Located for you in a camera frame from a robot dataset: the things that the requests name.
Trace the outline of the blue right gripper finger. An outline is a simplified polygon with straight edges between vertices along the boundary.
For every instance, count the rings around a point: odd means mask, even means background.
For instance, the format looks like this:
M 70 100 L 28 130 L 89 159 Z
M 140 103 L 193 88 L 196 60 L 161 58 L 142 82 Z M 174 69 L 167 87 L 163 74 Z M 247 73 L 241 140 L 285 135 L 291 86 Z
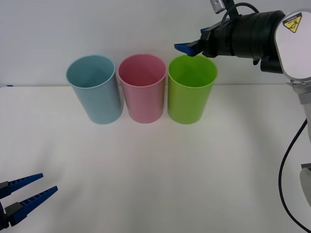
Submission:
M 174 48 L 190 57 L 194 57 L 204 50 L 204 42 L 199 39 L 193 42 L 174 44 Z
M 214 25 L 212 25 L 212 26 L 210 26 L 210 27 L 206 27 L 206 28 L 201 29 L 201 30 L 200 30 L 200 32 L 201 32 L 201 37 L 200 37 L 200 39 L 201 39 L 201 40 L 206 40 L 206 41 L 208 41 L 208 40 L 210 40 L 211 38 L 213 38 L 214 31 L 215 31 L 216 29 L 218 29 L 219 26 L 220 26 L 220 23 L 216 23 L 216 24 L 214 24 Z

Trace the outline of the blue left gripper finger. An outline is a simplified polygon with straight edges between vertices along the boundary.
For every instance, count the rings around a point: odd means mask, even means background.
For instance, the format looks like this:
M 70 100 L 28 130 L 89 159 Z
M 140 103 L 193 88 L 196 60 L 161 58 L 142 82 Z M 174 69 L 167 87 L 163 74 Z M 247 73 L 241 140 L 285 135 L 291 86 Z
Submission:
M 58 187 L 54 186 L 21 202 L 16 202 L 8 207 L 5 207 L 4 209 L 10 225 L 17 225 L 20 223 L 30 212 L 32 212 L 57 191 Z
M 5 198 L 11 195 L 13 192 L 21 189 L 24 186 L 29 185 L 30 183 L 43 178 L 43 174 L 35 174 L 20 178 L 12 181 L 5 181 L 0 183 L 0 198 Z

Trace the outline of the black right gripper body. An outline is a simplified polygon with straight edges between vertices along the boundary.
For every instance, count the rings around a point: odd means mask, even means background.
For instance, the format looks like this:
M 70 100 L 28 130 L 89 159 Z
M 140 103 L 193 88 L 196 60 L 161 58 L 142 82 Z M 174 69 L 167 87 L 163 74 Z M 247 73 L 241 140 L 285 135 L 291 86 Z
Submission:
M 226 20 L 222 27 L 214 31 L 213 38 L 204 42 L 203 55 L 208 58 L 215 58 L 216 56 L 233 56 L 232 46 L 230 45 L 230 37 L 232 35 L 233 22 Z

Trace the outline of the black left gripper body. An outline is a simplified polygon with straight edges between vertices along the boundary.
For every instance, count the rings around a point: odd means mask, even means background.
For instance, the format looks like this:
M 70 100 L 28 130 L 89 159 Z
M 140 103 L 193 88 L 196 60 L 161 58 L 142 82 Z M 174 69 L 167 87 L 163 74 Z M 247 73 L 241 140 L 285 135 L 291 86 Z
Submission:
M 10 206 L 3 208 L 2 203 L 0 202 L 0 227 L 9 228 L 11 217 L 8 216 L 6 210 L 10 210 Z

